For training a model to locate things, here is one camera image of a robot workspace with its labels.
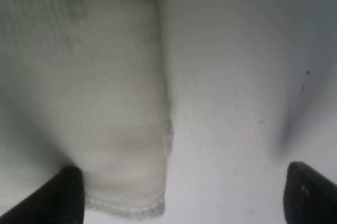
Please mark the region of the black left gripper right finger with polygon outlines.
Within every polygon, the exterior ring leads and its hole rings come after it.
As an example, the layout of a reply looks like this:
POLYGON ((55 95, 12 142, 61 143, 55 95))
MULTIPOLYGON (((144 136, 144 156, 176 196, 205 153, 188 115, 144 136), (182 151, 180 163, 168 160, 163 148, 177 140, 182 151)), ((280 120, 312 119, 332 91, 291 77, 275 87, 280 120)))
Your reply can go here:
POLYGON ((336 184, 304 162, 291 162, 283 212, 290 224, 336 223, 336 184))

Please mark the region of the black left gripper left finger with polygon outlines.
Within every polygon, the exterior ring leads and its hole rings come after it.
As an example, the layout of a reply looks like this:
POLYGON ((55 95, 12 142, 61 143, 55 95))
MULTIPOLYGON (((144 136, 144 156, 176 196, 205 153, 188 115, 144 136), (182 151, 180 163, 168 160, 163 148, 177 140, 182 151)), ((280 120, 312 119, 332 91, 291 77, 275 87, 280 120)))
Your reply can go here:
POLYGON ((83 223, 82 171, 64 167, 38 190, 1 216, 1 223, 83 223))

